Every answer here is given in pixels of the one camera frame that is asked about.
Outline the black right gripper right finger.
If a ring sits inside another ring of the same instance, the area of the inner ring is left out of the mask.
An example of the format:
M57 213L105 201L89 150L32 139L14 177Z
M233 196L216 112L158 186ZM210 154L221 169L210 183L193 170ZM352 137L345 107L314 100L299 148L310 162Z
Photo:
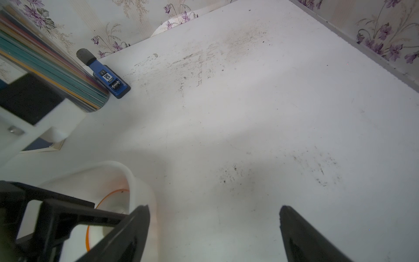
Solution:
M291 206L281 207L279 221L289 262L351 261Z

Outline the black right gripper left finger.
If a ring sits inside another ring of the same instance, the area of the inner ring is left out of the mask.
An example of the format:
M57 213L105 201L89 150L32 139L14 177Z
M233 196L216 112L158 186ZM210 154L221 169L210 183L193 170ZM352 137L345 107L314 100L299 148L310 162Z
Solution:
M105 238L83 255L80 262L141 261L151 222L149 207L138 206Z

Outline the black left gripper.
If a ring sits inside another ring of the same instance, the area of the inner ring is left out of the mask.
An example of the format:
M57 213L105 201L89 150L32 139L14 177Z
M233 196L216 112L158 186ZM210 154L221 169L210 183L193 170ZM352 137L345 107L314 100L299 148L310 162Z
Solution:
M19 238L28 204L41 203L34 232ZM115 227L126 216L95 209L72 196L11 181L1 181L1 236L12 262L57 262L63 244L80 225Z

